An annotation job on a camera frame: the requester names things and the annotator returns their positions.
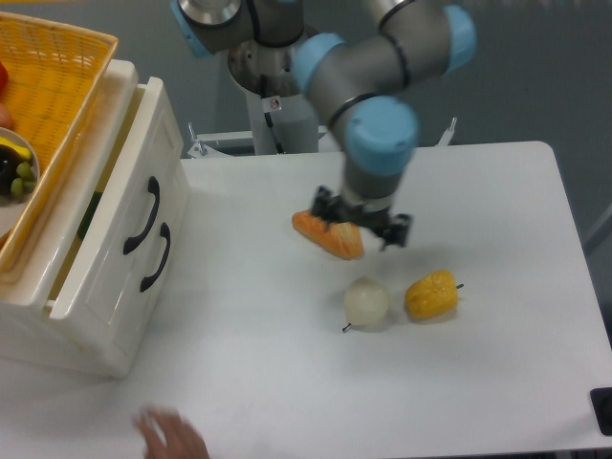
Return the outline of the blurred human hand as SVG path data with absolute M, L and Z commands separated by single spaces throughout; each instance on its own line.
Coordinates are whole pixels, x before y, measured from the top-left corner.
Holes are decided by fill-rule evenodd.
M 210 458 L 202 435 L 176 410 L 147 407 L 131 423 L 144 441 L 143 458 Z

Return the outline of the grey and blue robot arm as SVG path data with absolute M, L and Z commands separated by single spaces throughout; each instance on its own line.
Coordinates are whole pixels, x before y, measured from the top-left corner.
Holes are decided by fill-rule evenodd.
M 404 246 L 412 219 L 391 209 L 419 122 L 398 94 L 473 58 L 470 15 L 456 5 L 373 1 L 376 33 L 349 44 L 310 28 L 299 1 L 174 1 L 170 8 L 195 55 L 226 55 L 257 154 L 314 152 L 321 129 L 339 145 L 341 186 L 320 187 L 312 214 Z

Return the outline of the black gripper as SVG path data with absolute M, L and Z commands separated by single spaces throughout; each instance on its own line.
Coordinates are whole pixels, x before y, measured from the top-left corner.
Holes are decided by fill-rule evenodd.
M 358 200 L 353 195 L 334 195 L 326 186 L 315 191 L 310 213 L 322 222 L 328 231 L 336 223 L 352 223 L 373 232 L 382 240 L 380 251 L 388 247 L 405 248 L 412 227 L 409 214 L 390 214 L 391 195 L 375 199 Z

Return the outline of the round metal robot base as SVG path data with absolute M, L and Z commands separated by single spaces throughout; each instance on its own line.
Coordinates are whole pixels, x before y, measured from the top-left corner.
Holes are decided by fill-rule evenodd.
M 228 51 L 229 73 L 243 92 L 257 155 L 318 151 L 319 120 L 295 80 L 295 54 L 314 32 L 306 29 L 288 47 L 265 47 L 254 40 Z

